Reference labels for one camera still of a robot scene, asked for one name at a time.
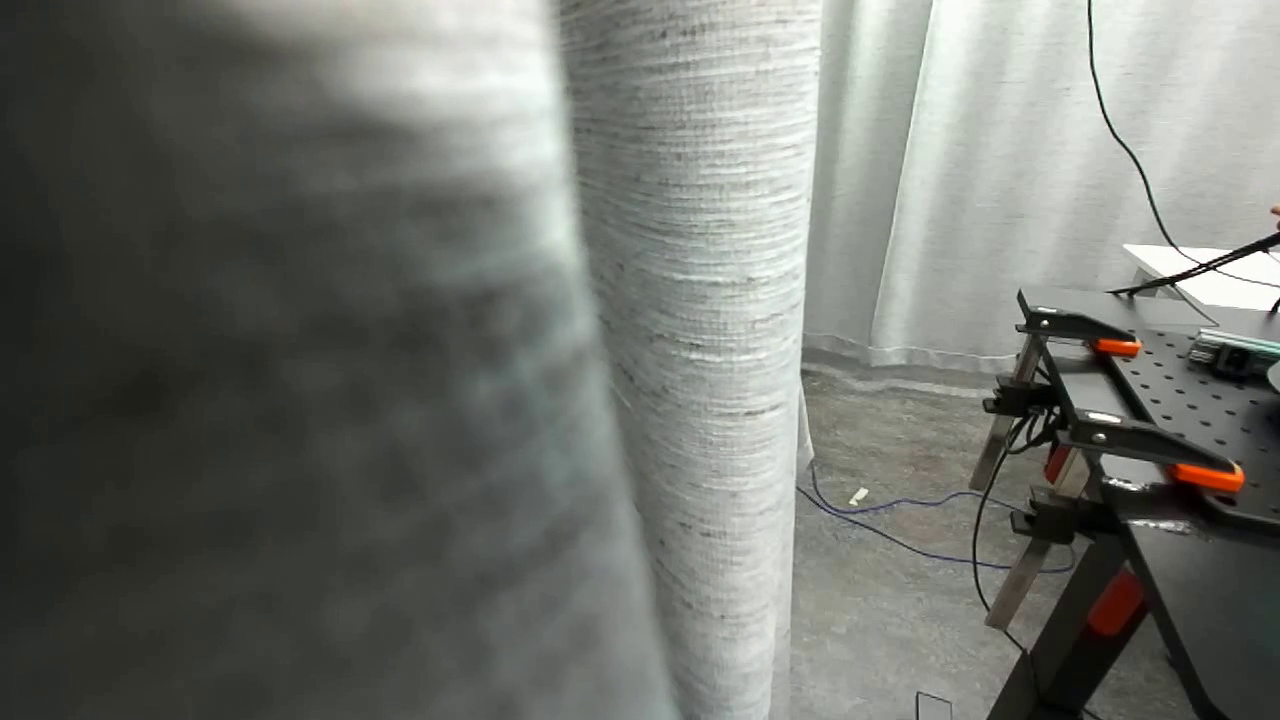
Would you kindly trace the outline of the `grey fabric curtain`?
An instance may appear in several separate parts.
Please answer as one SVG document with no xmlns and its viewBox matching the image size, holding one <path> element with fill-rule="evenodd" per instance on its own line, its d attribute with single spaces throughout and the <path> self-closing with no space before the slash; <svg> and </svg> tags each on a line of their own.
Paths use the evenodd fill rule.
<svg viewBox="0 0 1280 720">
<path fill-rule="evenodd" d="M 786 720 L 824 0 L 0 0 L 0 720 Z"/>
</svg>

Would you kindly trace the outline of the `white background curtain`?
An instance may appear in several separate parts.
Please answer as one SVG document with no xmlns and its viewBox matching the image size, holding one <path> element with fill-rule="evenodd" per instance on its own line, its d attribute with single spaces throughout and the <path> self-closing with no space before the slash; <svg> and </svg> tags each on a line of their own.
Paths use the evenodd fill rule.
<svg viewBox="0 0 1280 720">
<path fill-rule="evenodd" d="M 829 0 L 810 342 L 998 373 L 1028 285 L 1245 243 L 1280 200 L 1280 0 Z"/>
</svg>

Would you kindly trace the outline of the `orange clamp on table rear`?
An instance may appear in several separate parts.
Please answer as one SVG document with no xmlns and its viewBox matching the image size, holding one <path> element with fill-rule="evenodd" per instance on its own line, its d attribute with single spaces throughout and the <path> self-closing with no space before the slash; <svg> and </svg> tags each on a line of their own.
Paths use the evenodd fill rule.
<svg viewBox="0 0 1280 720">
<path fill-rule="evenodd" d="M 1060 313 L 1060 307 L 1034 307 L 1028 331 L 1055 335 L 1055 339 L 1083 339 L 1095 356 L 1114 356 L 1114 360 L 1138 360 L 1146 351 L 1138 331 L 1119 331 L 1106 320 Z"/>
</svg>

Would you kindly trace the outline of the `orange clamp on table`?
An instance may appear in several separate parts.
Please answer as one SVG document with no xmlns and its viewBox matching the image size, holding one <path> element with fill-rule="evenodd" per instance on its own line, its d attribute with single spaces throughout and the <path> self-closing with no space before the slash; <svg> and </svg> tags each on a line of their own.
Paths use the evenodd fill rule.
<svg viewBox="0 0 1280 720">
<path fill-rule="evenodd" d="M 1114 356 L 1114 360 L 1138 360 L 1146 351 L 1138 331 L 1119 331 L 1106 320 L 1060 313 L 1060 307 L 1034 307 L 1028 331 L 1055 335 L 1055 339 L 1083 339 L 1095 356 Z"/>
<path fill-rule="evenodd" d="M 1174 485 L 1188 485 L 1212 495 L 1242 495 L 1249 486 L 1249 472 L 1238 459 L 1174 434 L 1155 423 L 1077 423 L 1071 441 L 1095 457 L 1152 459 L 1168 472 Z"/>
</svg>

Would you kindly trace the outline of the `black perforated work table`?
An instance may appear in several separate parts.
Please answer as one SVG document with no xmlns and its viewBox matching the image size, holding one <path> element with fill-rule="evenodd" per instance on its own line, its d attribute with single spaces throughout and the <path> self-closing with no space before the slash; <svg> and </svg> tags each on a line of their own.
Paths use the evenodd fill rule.
<svg viewBox="0 0 1280 720">
<path fill-rule="evenodd" d="M 1142 629 L 1196 720 L 1280 720 L 1277 391 L 1216 363 L 1227 329 L 1188 299 L 1023 289 L 1018 307 L 1023 347 L 972 485 L 1019 442 L 1045 477 L 987 622 L 1012 622 L 1055 545 L 1081 559 L 987 720 L 1083 720 Z"/>
</svg>

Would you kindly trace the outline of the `orange clamp on table front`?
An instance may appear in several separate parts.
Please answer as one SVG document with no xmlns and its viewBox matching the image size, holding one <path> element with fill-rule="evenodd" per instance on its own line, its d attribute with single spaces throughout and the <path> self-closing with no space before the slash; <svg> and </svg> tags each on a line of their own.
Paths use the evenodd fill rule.
<svg viewBox="0 0 1280 720">
<path fill-rule="evenodd" d="M 1242 495 L 1249 486 L 1249 472 L 1238 459 L 1174 434 L 1155 423 L 1077 423 L 1071 441 L 1095 457 L 1152 459 L 1168 472 L 1174 485 L 1188 485 L 1212 495 Z"/>
</svg>

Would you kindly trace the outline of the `white paper sheet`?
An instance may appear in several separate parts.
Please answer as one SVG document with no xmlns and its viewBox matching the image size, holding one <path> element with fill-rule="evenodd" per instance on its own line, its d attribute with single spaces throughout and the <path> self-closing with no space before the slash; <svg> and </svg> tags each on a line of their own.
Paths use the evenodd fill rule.
<svg viewBox="0 0 1280 720">
<path fill-rule="evenodd" d="M 1155 280 L 1184 277 L 1192 264 L 1207 264 L 1212 247 L 1127 243 L 1127 255 L 1146 280 Z M 1204 277 L 1184 277 L 1180 292 L 1207 307 L 1267 313 L 1280 302 L 1280 255 L 1257 250 Z"/>
</svg>

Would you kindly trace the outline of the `black boom rod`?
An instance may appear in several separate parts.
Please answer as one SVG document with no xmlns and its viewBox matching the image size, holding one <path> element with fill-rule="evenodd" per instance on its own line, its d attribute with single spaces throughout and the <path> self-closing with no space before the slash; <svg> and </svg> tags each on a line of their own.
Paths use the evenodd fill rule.
<svg viewBox="0 0 1280 720">
<path fill-rule="evenodd" d="M 1262 240 L 1245 240 L 1245 243 L 1233 243 L 1233 247 L 1212 247 L 1212 258 L 1207 264 L 1192 264 L 1184 277 L 1204 277 L 1212 269 L 1223 269 L 1233 258 L 1245 258 L 1245 255 L 1257 255 L 1257 250 L 1277 250 L 1280 255 L 1280 232 L 1267 232 Z M 1177 289 L 1180 292 L 1180 280 L 1184 277 L 1155 277 L 1155 280 L 1146 280 L 1146 285 L 1155 285 L 1155 289 Z"/>
</svg>

